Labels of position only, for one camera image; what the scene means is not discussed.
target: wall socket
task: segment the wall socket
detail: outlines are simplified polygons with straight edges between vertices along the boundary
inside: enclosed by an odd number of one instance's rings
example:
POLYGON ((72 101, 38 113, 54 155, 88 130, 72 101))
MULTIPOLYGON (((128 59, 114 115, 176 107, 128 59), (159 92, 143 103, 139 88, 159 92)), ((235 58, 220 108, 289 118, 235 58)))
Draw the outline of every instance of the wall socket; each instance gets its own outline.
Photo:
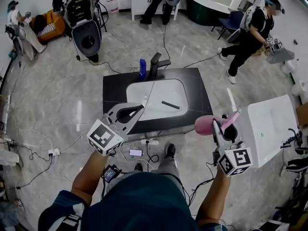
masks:
POLYGON ((155 140, 141 140, 141 144, 146 144, 147 141, 149 142, 149 144, 152 144, 152 145, 159 144, 159 141, 155 141, 155 140))
POLYGON ((52 154, 52 156, 58 156, 60 155, 60 150, 59 148, 53 149, 53 150, 48 150, 48 155, 52 154))

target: chair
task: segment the chair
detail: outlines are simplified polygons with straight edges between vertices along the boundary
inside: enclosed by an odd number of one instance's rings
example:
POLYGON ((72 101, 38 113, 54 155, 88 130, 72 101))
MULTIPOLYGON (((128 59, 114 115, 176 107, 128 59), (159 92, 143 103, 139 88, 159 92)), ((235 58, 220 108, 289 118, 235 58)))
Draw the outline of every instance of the chair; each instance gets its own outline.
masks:
MULTIPOLYGON (((50 40, 58 35, 63 35, 65 31, 65 23, 64 19, 60 16, 55 16, 53 11, 50 10, 47 13, 43 14, 46 19, 47 25, 45 28, 37 33, 37 37, 40 43, 50 40)), ((35 23, 35 17, 32 18, 31 27, 33 29, 33 25, 35 23)))
POLYGON ((223 26, 221 35, 219 36, 218 40, 220 40, 221 36, 225 33, 225 31, 235 31, 239 29, 243 16, 244 13, 242 11, 233 11, 230 13, 230 18, 228 19, 218 18, 218 20, 220 20, 223 26))

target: white backpack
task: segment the white backpack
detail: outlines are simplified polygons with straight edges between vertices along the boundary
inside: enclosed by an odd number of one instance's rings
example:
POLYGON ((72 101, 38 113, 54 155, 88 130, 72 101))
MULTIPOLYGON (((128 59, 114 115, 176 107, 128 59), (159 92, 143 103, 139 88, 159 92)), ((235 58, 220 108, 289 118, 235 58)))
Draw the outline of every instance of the white backpack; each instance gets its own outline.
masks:
MULTIPOLYGON (((256 11, 256 9, 261 9, 264 13, 265 18, 267 18, 268 15, 267 15, 266 9, 264 7, 260 8, 260 7, 252 5, 248 8, 248 10, 246 10, 246 12, 245 12, 245 14, 242 18, 242 21, 241 21, 241 24, 240 24, 241 29, 243 29, 247 32, 250 30, 251 19, 252 19, 254 12, 256 11)), ((264 21, 263 28, 262 28, 262 30, 260 30, 260 32, 262 32, 265 29, 265 25, 266 25, 266 20, 264 21)))

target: striped cushion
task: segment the striped cushion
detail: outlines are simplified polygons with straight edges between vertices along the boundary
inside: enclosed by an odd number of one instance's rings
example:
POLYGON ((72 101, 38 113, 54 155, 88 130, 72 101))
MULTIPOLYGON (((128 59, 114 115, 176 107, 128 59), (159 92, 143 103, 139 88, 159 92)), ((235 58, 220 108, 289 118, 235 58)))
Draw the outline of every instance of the striped cushion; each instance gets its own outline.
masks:
POLYGON ((46 33, 53 31, 54 29, 55 29, 55 26, 54 26, 53 23, 51 23, 51 24, 45 26, 45 28, 43 30, 41 30, 39 33, 37 33, 37 36, 40 37, 40 36, 42 36, 46 33))

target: tile floor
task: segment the tile floor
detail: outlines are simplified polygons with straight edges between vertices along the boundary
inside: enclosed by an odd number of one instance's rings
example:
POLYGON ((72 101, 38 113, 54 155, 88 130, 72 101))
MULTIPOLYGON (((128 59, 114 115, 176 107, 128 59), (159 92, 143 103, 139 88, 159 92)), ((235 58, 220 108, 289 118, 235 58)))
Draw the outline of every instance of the tile floor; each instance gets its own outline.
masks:
MULTIPOLYGON (((139 25, 138 20, 132 22, 130 18, 130 13, 110 17, 107 23, 108 32, 103 33, 103 44, 99 51, 100 61, 108 61, 114 70, 121 73, 138 71, 140 58, 148 63, 150 60, 149 53, 143 52, 131 57, 126 52, 123 57, 124 66, 122 55, 125 49, 130 50, 133 55, 147 50, 152 55, 162 53, 162 60, 168 58, 163 43, 165 27, 161 24, 161 19, 154 18, 153 24, 147 27, 139 25)), ((211 32, 210 27, 197 25, 179 13, 177 20, 170 21, 166 27, 166 48, 172 61, 169 68, 182 68, 215 55, 217 47, 228 45, 227 34, 225 38, 217 40, 219 30, 216 28, 211 32)), ((47 151, 50 148, 66 148, 102 115, 103 76, 115 74, 106 64, 93 66, 87 61, 78 62, 75 56, 74 45, 67 37, 49 42, 46 51, 33 62, 23 60, 13 92, 8 135, 45 158, 48 158, 47 151), (32 125, 51 141, 33 131, 32 125)), ((229 114, 232 106, 239 108, 290 94, 291 81, 278 65, 269 65, 263 56, 251 57, 240 68, 237 84, 231 84, 226 76, 231 61, 232 57, 224 62, 217 56, 193 65, 200 70, 215 115, 229 114)), ((18 62, 15 61, 3 94, 12 92, 18 72, 18 62)), ((296 101, 293 97, 291 99, 295 106, 296 101)), ((149 153, 162 155, 167 141, 176 144, 180 177, 189 193, 198 183, 211 178, 205 165, 206 162, 212 162, 211 153, 215 149, 211 136, 201 137, 192 131, 185 135, 161 137, 159 140, 160 144, 151 146, 149 153)), ((123 147, 127 159, 130 158, 129 148, 145 149, 140 143, 123 147)), ((10 197, 17 195, 24 203, 25 212, 18 213, 24 225, 30 230, 37 229, 40 213, 52 204, 60 190, 70 190, 71 182, 92 151, 83 135, 73 146, 63 151, 47 173, 21 190, 10 191, 10 197)), ((44 161, 37 161, 36 156, 30 161, 29 150, 19 148, 18 152, 24 168, 18 172, 16 168, 5 167, 1 174, 6 179, 7 188, 28 183, 39 173, 39 167, 47 167, 44 161)), ((290 159, 294 155, 292 149, 285 151, 286 158, 290 159)), ((122 161, 120 153, 110 159, 110 163, 117 164, 123 171, 134 168, 134 163, 122 161)), ((274 207, 288 198, 295 177, 292 173, 279 177, 281 166, 282 155, 279 154, 262 168, 251 169, 244 175, 232 178, 223 219, 228 224, 235 225, 237 230, 248 230, 261 219, 271 217, 274 207)), ((209 187, 210 184, 198 190, 191 206, 192 215, 197 213, 209 187)), ((102 184, 96 191, 94 202, 99 201, 101 191, 102 184)))

